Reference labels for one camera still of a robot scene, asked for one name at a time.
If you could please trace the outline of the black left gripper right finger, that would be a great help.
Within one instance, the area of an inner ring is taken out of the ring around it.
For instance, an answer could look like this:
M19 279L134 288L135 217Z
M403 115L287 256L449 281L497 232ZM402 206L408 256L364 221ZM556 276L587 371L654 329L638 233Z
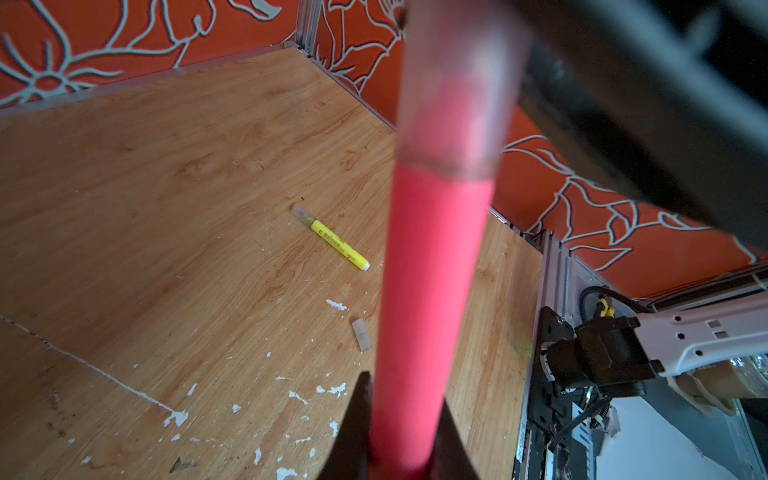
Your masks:
M439 480L479 479L446 400L443 401L434 441L434 478Z

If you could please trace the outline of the translucent frosted pen cap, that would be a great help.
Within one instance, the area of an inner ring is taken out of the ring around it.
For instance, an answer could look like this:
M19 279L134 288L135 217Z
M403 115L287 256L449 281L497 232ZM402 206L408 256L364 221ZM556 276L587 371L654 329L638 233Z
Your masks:
M313 214L311 214L306 208L304 208L301 204L294 204L291 208L291 212L294 216L296 216L303 224L305 224L308 228L312 226L312 224L315 222L316 218Z

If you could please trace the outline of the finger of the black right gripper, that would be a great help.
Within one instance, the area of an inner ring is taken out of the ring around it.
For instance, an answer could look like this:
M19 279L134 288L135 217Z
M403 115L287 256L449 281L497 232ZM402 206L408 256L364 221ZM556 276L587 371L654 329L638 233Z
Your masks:
M767 5L763 1L512 1L575 82L532 72L561 119L601 114L651 169L609 161L626 191L767 245Z

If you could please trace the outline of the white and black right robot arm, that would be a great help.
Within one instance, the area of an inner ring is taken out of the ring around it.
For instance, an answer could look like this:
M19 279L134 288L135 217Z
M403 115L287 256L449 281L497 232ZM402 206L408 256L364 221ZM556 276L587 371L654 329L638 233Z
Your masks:
M537 36L523 97L626 200L767 244L767 5L763 1L515 1ZM767 297L610 317L584 288L573 336L540 367L565 389L637 396L645 382L767 349Z

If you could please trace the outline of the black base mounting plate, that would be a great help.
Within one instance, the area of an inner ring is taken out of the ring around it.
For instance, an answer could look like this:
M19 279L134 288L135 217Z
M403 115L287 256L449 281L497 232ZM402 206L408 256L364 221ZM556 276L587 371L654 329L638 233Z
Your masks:
M641 397L663 368L636 335L637 316L596 316L574 327L552 308L539 311L517 479L594 479L594 431L613 400Z

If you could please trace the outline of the yellow highlighter pen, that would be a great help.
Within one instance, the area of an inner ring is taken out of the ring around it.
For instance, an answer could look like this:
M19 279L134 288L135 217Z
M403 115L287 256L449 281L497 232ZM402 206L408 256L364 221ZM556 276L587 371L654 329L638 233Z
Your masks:
M342 240L320 220L313 220L310 224L310 229L359 270L367 271L370 268L370 262L363 255Z

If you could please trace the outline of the pink highlighter pen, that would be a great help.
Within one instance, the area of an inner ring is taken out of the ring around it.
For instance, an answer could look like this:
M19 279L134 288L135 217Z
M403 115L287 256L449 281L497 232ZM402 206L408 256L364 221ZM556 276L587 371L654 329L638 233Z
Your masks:
M393 171L370 446L375 479L426 475L494 180Z

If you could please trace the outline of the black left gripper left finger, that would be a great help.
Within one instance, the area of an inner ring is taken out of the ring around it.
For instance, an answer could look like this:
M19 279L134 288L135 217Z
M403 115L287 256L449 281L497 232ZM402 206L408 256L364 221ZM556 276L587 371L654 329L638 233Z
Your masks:
M361 372L318 480L366 480L369 470L372 376Z

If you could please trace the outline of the aluminium frame corner post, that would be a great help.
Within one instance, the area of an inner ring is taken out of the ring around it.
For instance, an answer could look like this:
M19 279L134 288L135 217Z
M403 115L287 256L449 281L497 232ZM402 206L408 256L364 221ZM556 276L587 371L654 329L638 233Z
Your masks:
M298 2L296 43L309 57L315 56L317 32L322 16L322 0L300 0Z

